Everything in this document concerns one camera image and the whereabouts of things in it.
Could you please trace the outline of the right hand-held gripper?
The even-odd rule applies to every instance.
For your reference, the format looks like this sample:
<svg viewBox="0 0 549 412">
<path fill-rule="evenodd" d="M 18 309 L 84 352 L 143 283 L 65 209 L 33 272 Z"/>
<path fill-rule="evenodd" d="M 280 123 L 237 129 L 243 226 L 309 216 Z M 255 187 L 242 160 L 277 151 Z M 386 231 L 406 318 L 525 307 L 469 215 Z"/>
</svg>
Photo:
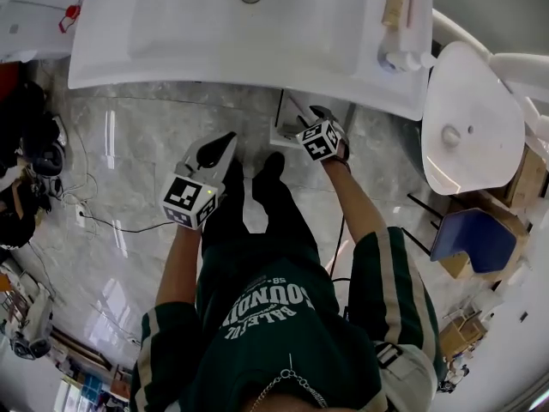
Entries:
<svg viewBox="0 0 549 412">
<path fill-rule="evenodd" d="M 310 106 L 310 110 L 316 124 L 296 135 L 301 147 L 313 161 L 333 157 L 347 161 L 350 153 L 347 133 L 337 121 L 332 120 L 333 113 L 323 106 Z"/>
</svg>

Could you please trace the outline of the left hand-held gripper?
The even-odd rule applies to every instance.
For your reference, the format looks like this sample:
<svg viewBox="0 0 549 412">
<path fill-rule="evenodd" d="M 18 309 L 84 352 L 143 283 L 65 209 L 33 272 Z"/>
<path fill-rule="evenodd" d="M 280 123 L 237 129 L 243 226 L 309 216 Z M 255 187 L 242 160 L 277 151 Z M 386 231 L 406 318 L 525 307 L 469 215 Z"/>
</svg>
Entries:
<svg viewBox="0 0 549 412">
<path fill-rule="evenodd" d="M 237 142 L 235 132 L 215 132 L 189 146 L 161 190 L 161 208 L 167 220 L 192 230 L 202 227 L 220 204 L 225 190 L 222 179 Z"/>
</svg>

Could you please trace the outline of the white drawer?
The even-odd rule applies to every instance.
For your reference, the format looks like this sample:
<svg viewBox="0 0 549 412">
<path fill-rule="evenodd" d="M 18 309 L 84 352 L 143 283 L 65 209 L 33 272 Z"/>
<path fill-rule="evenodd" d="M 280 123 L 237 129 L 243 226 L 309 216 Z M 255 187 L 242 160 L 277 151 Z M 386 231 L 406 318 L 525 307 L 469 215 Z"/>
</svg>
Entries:
<svg viewBox="0 0 549 412">
<path fill-rule="evenodd" d="M 270 123 L 270 144 L 301 149 L 296 135 L 311 127 L 318 120 L 318 117 L 311 110 L 311 106 L 328 108 L 344 131 L 349 131 L 351 128 L 357 107 L 349 101 L 320 94 L 282 90 L 277 113 Z"/>
</svg>

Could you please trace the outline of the person's left forearm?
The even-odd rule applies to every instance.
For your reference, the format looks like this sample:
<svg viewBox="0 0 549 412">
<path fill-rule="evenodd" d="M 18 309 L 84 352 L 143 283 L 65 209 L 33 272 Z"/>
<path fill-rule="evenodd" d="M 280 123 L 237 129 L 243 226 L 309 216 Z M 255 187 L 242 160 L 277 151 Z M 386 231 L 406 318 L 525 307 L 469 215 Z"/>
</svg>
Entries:
<svg viewBox="0 0 549 412">
<path fill-rule="evenodd" d="M 169 251 L 155 305 L 196 302 L 197 259 L 202 231 L 178 226 Z"/>
</svg>

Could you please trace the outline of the person's right forearm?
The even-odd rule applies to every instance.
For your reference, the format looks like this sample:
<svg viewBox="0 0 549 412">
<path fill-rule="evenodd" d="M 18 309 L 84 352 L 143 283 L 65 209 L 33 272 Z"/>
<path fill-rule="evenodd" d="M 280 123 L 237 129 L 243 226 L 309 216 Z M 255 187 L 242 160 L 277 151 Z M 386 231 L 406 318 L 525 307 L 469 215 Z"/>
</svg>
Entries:
<svg viewBox="0 0 549 412">
<path fill-rule="evenodd" d="M 330 159 L 323 162 L 338 197 L 348 231 L 355 243 L 375 233 L 385 243 L 389 242 L 387 225 L 377 207 L 365 194 L 347 166 L 341 161 Z"/>
</svg>

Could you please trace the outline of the person's leg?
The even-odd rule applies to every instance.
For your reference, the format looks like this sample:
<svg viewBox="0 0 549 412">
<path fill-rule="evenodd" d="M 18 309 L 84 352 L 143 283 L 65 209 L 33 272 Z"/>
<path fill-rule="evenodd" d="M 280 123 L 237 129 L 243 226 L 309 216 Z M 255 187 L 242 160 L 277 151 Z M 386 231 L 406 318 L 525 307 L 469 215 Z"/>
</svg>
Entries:
<svg viewBox="0 0 549 412">
<path fill-rule="evenodd" d="M 274 152 L 267 157 L 262 170 L 252 180 L 252 197 L 262 205 L 268 217 L 265 233 L 280 239 L 291 239 L 318 254 L 317 242 L 292 193 L 281 180 L 284 167 L 284 154 Z"/>
<path fill-rule="evenodd" d="M 214 245 L 228 243 L 250 232 L 244 224 L 244 169 L 233 159 L 223 179 L 224 198 L 218 208 L 206 220 L 202 231 L 202 255 Z"/>
</svg>

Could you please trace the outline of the person's right leg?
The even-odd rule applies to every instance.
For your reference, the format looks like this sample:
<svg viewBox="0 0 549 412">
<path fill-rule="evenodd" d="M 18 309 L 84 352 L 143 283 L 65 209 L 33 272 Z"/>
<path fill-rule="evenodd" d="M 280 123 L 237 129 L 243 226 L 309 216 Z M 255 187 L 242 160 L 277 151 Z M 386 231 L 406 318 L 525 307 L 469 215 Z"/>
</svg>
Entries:
<svg viewBox="0 0 549 412">
<path fill-rule="evenodd" d="M 284 167 L 284 154 L 274 152 L 267 157 L 262 170 L 252 180 L 252 197 L 262 205 L 268 217 L 265 233 L 280 239 L 291 239 L 318 254 L 317 242 L 292 193 L 281 180 Z"/>
</svg>

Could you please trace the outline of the white pump bottle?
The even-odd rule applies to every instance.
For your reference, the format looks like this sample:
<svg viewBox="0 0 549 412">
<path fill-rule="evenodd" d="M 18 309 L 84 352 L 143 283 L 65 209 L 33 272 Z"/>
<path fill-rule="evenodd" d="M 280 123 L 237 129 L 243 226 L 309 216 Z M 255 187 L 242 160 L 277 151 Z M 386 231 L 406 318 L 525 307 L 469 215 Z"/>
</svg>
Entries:
<svg viewBox="0 0 549 412">
<path fill-rule="evenodd" d="M 380 51 L 377 60 L 383 69 L 393 73 L 428 70 L 437 62 L 429 52 L 415 51 Z"/>
</svg>

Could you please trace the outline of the white loose wash basin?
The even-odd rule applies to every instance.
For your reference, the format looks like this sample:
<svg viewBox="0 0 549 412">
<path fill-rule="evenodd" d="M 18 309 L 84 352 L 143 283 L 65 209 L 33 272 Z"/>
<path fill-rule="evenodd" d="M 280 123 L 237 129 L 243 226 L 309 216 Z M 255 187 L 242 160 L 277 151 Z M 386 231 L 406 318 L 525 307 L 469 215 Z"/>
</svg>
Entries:
<svg viewBox="0 0 549 412">
<path fill-rule="evenodd" d="M 522 109 L 486 61 L 464 42 L 445 46 L 432 69 L 421 123 L 428 185 L 442 196 L 504 186 L 524 144 Z"/>
</svg>

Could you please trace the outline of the person's green sweatshirt torso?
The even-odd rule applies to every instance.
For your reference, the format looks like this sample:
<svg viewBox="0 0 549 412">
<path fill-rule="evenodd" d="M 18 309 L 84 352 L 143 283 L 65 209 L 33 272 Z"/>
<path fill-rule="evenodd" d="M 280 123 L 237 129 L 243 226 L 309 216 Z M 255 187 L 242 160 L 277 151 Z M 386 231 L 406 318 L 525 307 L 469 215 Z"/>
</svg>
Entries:
<svg viewBox="0 0 549 412">
<path fill-rule="evenodd" d="M 348 311 L 318 255 L 252 234 L 208 248 L 194 305 L 142 318 L 131 412 L 239 412 L 270 389 L 359 412 L 428 412 L 445 365 L 403 233 L 353 251 Z"/>
</svg>

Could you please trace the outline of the blue chair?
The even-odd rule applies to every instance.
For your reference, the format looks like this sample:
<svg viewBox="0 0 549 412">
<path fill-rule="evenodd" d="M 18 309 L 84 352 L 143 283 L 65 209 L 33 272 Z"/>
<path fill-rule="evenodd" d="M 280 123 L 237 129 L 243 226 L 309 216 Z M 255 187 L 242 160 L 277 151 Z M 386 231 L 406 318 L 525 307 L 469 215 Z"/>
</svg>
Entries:
<svg viewBox="0 0 549 412">
<path fill-rule="evenodd" d="M 439 223 L 433 225 L 437 233 L 430 248 L 408 230 L 403 231 L 432 262 L 441 263 L 465 254 L 477 275 L 501 272 L 508 265 L 517 237 L 496 216 L 455 195 L 449 198 L 458 209 L 444 215 L 411 193 L 407 197 L 439 219 Z"/>
</svg>

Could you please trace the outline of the clear water jug red cap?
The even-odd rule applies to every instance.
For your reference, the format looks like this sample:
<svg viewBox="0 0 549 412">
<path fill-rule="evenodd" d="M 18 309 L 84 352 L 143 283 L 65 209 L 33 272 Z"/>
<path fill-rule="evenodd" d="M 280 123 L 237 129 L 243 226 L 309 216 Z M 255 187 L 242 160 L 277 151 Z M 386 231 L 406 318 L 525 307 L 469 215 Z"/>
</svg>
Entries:
<svg viewBox="0 0 549 412">
<path fill-rule="evenodd" d="M 63 17 L 58 23 L 58 28 L 61 33 L 67 33 L 77 22 L 83 2 L 84 0 L 78 0 L 75 4 L 71 4 L 65 9 Z"/>
</svg>

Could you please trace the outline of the white box with red tag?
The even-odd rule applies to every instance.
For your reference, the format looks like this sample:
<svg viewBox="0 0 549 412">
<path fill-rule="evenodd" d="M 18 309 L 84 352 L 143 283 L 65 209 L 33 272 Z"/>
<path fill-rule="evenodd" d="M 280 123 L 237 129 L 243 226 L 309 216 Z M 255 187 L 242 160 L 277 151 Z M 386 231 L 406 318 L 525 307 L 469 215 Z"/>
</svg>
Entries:
<svg viewBox="0 0 549 412">
<path fill-rule="evenodd" d="M 58 59 L 71 54 L 74 26 L 65 10 L 80 0 L 0 0 L 0 63 Z"/>
</svg>

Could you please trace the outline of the small open cardboard box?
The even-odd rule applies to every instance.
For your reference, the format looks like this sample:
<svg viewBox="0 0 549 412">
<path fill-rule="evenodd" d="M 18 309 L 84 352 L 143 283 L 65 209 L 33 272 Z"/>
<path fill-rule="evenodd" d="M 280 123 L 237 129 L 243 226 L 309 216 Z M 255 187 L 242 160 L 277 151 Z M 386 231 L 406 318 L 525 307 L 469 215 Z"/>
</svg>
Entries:
<svg viewBox="0 0 549 412">
<path fill-rule="evenodd" d="M 446 361 L 454 360 L 457 355 L 484 338 L 487 329 L 480 322 L 479 316 L 476 312 L 468 318 L 455 318 L 440 332 L 440 347 Z"/>
</svg>

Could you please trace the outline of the white tubular frame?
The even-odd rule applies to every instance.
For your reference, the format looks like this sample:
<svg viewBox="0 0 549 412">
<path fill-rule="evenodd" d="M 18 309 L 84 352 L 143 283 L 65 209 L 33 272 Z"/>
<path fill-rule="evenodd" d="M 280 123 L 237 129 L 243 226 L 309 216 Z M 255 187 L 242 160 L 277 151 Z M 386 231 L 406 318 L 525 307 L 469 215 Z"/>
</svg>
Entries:
<svg viewBox="0 0 549 412">
<path fill-rule="evenodd" d="M 432 17 L 432 38 L 443 46 L 454 41 L 471 46 L 518 101 L 526 124 L 527 144 L 549 154 L 549 55 L 493 53 L 441 12 L 434 9 Z"/>
</svg>

